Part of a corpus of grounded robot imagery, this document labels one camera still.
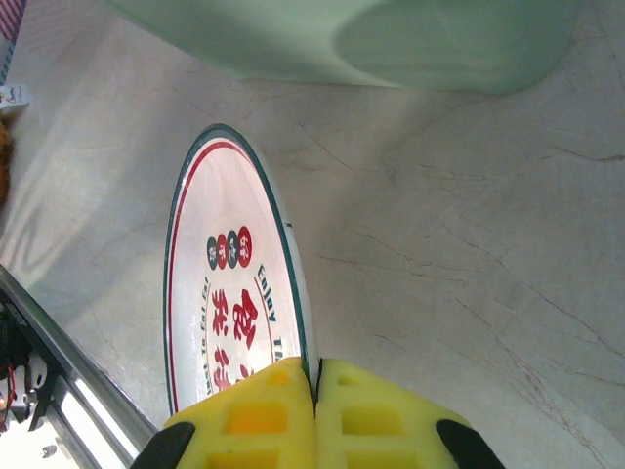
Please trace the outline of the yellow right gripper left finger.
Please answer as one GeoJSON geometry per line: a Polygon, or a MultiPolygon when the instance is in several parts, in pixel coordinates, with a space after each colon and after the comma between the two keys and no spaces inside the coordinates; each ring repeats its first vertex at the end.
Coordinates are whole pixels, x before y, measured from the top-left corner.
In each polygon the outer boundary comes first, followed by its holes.
{"type": "Polygon", "coordinates": [[[309,380],[299,358],[276,362],[170,417],[134,468],[314,468],[309,380]]]}

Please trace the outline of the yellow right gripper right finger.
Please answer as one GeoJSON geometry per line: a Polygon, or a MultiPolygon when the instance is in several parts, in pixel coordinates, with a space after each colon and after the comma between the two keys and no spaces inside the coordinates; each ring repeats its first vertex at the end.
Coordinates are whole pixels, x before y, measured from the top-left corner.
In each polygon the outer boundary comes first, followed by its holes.
{"type": "Polygon", "coordinates": [[[370,371],[321,361],[318,468],[502,468],[464,417],[370,371]]]}

